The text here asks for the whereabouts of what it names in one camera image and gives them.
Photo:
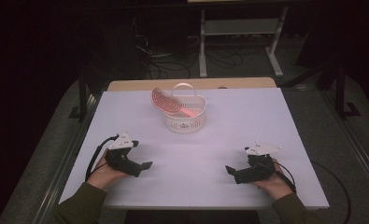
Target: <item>dark background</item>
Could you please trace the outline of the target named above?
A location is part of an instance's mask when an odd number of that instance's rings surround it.
[[[114,4],[122,6],[123,2]],[[97,94],[111,80],[141,79],[147,72],[145,55],[135,48],[139,44],[135,32],[183,53],[187,35],[199,35],[199,23],[193,23],[199,13],[194,10],[170,14],[120,10],[92,15],[69,10],[78,4],[94,6],[91,3],[0,1],[0,214],[55,107],[81,72]],[[97,1],[97,7],[104,3]],[[312,68],[334,58],[369,98],[369,1],[323,1],[311,7],[291,7],[289,12],[284,33],[309,33],[298,63]],[[138,22],[135,29],[133,16]],[[172,23],[180,25],[169,28]]]

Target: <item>human hand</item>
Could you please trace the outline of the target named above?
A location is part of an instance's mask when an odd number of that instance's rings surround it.
[[[88,180],[86,181],[88,184],[99,188],[106,189],[111,183],[116,181],[117,179],[126,177],[127,174],[114,170],[106,163],[106,153],[108,149],[103,153],[102,158],[100,158],[99,162],[96,163],[96,168],[93,170]]]
[[[275,169],[283,174],[280,166],[277,164],[277,160],[273,159],[273,161]],[[287,183],[275,173],[268,179],[255,181],[250,184],[257,186],[259,189],[263,189],[274,200],[278,200],[293,193]]]

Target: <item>plastic basket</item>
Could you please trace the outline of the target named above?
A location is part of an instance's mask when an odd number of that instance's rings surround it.
[[[175,95],[174,90],[180,86],[190,87],[193,95]],[[177,97],[184,108],[190,109],[197,115],[189,118],[185,114],[165,114],[164,122],[167,128],[174,133],[195,133],[205,124],[206,99],[197,95],[195,88],[188,83],[178,83],[172,89],[172,95]]]

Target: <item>green sleeve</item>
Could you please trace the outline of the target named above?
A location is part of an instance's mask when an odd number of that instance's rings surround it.
[[[282,224],[320,224],[325,223],[316,214],[308,211],[296,194],[289,194],[272,206],[277,211]]]
[[[82,183],[77,192],[58,204],[53,215],[58,223],[95,223],[100,217],[106,192]]]

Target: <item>white tabletop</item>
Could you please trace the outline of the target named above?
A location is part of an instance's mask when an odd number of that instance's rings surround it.
[[[139,177],[128,176],[114,183],[107,190],[105,206],[122,209],[269,207],[272,201],[265,193],[248,184],[236,185],[234,177],[225,169],[225,165],[237,170],[248,168],[244,148],[255,141],[283,147],[283,151],[271,156],[291,171],[297,194],[307,208],[329,206],[281,89],[197,92],[207,101],[206,123],[200,131],[190,134],[172,133],[166,128],[163,113],[150,101],[150,91],[104,92],[60,202],[71,197],[84,182],[97,146],[110,136],[127,132],[140,142],[128,158],[140,164],[145,161],[153,164]]]

